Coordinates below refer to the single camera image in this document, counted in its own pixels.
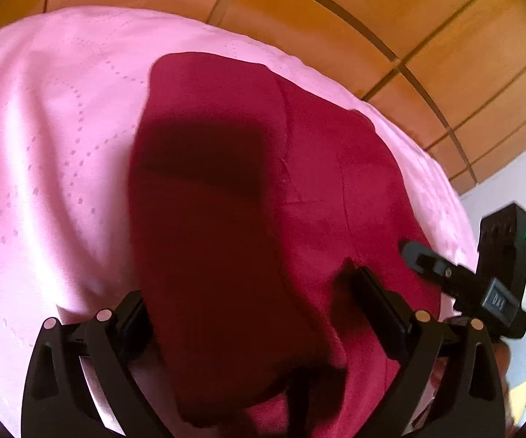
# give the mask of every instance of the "folded cloth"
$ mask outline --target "folded cloth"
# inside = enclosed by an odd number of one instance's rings
[[[358,431],[398,365],[337,280],[347,257],[439,315],[439,288],[398,254],[401,239],[427,240],[370,120],[263,65],[202,53],[155,63],[129,211],[143,298],[194,424],[252,407],[240,436],[282,433],[286,378],[323,365],[313,436]]]

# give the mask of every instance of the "pink bedspread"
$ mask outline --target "pink bedspread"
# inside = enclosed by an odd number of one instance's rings
[[[129,153],[160,56],[258,62],[375,124],[432,247],[475,268],[467,217],[439,165],[369,104],[295,57],[245,36],[142,9],[80,7],[0,30],[0,419],[20,436],[24,377],[42,321],[88,318],[136,289],[128,240]],[[451,314],[442,301],[442,316]],[[135,377],[177,438],[211,436],[173,412],[151,351]],[[111,427],[110,414],[104,420]]]

